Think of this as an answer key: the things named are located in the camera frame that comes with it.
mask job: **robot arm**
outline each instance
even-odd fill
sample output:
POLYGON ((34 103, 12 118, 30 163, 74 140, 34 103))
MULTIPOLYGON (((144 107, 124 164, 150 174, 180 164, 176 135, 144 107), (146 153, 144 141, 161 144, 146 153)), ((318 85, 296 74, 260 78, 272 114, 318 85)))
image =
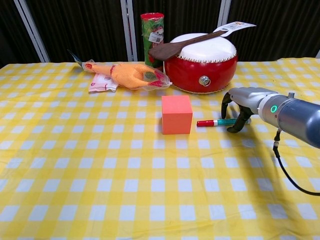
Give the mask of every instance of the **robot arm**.
POLYGON ((294 93, 285 96, 262 87, 232 88, 222 100, 223 119, 232 101, 239 105, 240 114, 228 132, 241 131, 250 116, 258 114, 264 122, 320 148, 320 105, 296 99, 294 93))

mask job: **rubber chicken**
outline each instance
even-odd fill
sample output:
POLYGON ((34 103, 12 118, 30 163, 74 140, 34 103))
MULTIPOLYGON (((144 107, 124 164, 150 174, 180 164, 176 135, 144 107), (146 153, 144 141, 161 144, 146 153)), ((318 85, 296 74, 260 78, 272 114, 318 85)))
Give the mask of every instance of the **rubber chicken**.
POLYGON ((86 63, 84 67, 90 72, 110 76, 119 85, 133 90, 141 87, 146 88, 148 86, 161 88, 167 85, 163 81, 163 79, 166 77, 163 73, 144 64, 120 63, 117 65, 107 66, 91 62, 86 63), (147 72, 154 74, 157 80, 153 82, 144 81, 144 74, 147 72))

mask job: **table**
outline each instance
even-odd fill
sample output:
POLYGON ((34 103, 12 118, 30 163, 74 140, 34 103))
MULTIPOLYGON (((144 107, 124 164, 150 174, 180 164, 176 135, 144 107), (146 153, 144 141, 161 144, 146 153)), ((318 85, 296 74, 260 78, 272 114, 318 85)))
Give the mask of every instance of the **table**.
MULTIPOLYGON (((239 62, 231 84, 190 94, 189 135, 162 135, 158 91, 89 94, 76 63, 0 70, 0 239, 319 240, 320 198, 286 179, 276 128, 252 116, 238 134, 197 128, 220 118, 231 87, 264 87, 320 104, 320 60, 239 62)), ((229 117, 236 117, 231 105, 229 117)), ((281 135, 284 165, 320 191, 320 151, 281 135)))

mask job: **green can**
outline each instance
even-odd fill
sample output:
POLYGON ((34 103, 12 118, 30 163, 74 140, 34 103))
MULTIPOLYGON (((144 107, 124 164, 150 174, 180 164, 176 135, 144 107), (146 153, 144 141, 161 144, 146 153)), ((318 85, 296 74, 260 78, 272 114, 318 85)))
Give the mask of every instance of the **green can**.
POLYGON ((164 62, 154 59, 149 50, 164 43, 164 15, 159 12, 141 14, 144 64, 160 71, 164 70, 164 62))

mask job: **red drum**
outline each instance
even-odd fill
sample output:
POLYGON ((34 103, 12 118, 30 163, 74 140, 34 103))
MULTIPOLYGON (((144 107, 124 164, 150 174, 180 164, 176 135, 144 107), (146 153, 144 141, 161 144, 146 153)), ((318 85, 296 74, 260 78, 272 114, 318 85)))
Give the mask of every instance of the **red drum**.
MULTIPOLYGON (((205 34, 181 35, 171 43, 205 34)), ((218 36, 185 46, 178 56, 164 62, 164 69, 173 85, 179 89, 195 94, 210 94, 229 84, 235 74, 237 60, 235 46, 218 36)))

